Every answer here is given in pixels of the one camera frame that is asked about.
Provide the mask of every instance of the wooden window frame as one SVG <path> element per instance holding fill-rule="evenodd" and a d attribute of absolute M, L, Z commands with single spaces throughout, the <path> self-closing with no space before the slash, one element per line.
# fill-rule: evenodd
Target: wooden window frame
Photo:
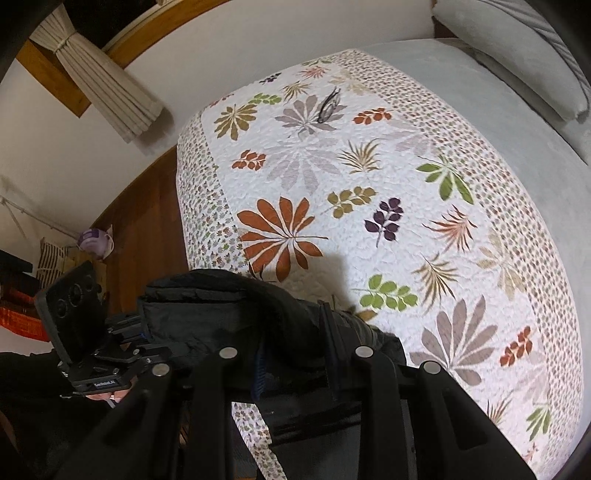
<path fill-rule="evenodd" d="M 157 11 L 121 35 L 106 53 L 124 69 L 178 27 L 227 1 L 229 0 L 163 1 Z M 74 115 L 80 118 L 86 112 L 90 100 L 74 83 L 53 52 L 27 40 L 17 54 L 17 60 Z"/>

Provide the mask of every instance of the green leaf print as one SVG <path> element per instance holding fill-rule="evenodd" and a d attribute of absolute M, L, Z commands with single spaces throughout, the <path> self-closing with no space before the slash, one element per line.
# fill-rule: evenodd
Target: green leaf print
<path fill-rule="evenodd" d="M 536 408 L 533 413 L 525 419 L 525 421 L 530 424 L 526 429 L 526 432 L 531 431 L 530 442 L 536 437 L 536 435 L 538 435 L 540 429 L 542 430 L 542 434 L 545 435 L 548 433 L 551 419 L 550 406 L 548 405 Z"/>
<path fill-rule="evenodd" d="M 377 315 L 376 310 L 381 310 L 385 307 L 391 310 L 398 310 L 403 312 L 408 307 L 415 307 L 418 302 L 418 296 L 410 293 L 410 287 L 408 285 L 399 286 L 396 282 L 387 280 L 382 282 L 384 279 L 382 274 L 375 274 L 368 280 L 368 288 L 355 288 L 354 290 L 364 292 L 364 295 L 359 299 L 359 304 L 364 310 L 363 312 L 357 313 L 360 318 L 363 317 L 369 319 Z"/>
<path fill-rule="evenodd" d="M 418 171 L 429 174 L 425 178 L 425 182 L 434 183 L 443 178 L 439 184 L 439 196 L 442 200 L 449 200 L 455 188 L 465 202 L 474 205 L 474 198 L 472 197 L 470 188 L 462 176 L 450 165 L 447 157 L 444 155 L 438 155 L 438 157 L 441 162 L 419 157 L 428 161 L 428 163 L 417 167 Z"/>
<path fill-rule="evenodd" d="M 266 105 L 276 105 L 281 102 L 281 97 L 277 95 L 266 95 L 264 93 L 257 93 L 254 98 L 248 103 L 254 103 L 260 105 L 264 103 Z"/>

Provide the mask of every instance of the gray bed sheet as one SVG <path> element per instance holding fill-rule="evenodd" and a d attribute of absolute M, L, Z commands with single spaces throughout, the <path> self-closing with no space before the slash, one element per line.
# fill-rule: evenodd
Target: gray bed sheet
<path fill-rule="evenodd" d="M 363 50 L 415 78 L 474 125 L 510 165 L 542 214 L 573 290 L 582 337 L 584 405 L 572 452 L 591 421 L 591 168 L 458 44 L 407 40 Z"/>

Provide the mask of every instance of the wooden floor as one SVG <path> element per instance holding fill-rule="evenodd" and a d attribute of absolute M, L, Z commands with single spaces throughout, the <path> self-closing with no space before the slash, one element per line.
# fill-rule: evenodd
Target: wooden floor
<path fill-rule="evenodd" d="M 130 184 L 94 226 L 113 225 L 115 250 L 107 257 L 111 313 L 135 310 L 146 283 L 188 271 L 175 176 L 176 147 Z"/>

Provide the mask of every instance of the pillow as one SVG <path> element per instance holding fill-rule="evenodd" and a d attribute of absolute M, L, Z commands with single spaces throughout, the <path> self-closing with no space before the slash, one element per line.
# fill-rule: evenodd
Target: pillow
<path fill-rule="evenodd" d="M 493 5 L 500 10 L 503 10 L 506 14 L 516 18 L 524 25 L 527 25 L 532 30 L 537 32 L 543 39 L 546 40 L 556 50 L 558 55 L 566 62 L 569 68 L 577 77 L 577 80 L 581 84 L 581 88 L 587 97 L 587 100 L 591 102 L 591 86 L 587 77 L 581 70 L 581 67 L 574 59 L 569 48 L 564 44 L 564 41 L 556 33 L 552 25 L 542 17 L 534 8 L 525 0 L 479 0 L 483 3 Z"/>
<path fill-rule="evenodd" d="M 433 14 L 460 39 L 519 77 L 564 120 L 588 110 L 574 73 L 530 27 L 478 0 L 439 0 Z"/>
<path fill-rule="evenodd" d="M 511 87 L 517 95 L 523 98 L 573 147 L 573 150 L 578 153 L 585 163 L 591 165 L 591 115 L 587 114 L 579 119 L 565 121 L 537 93 L 494 58 L 477 50 L 473 53 L 473 56 L 476 61 L 488 68 L 495 76 Z"/>

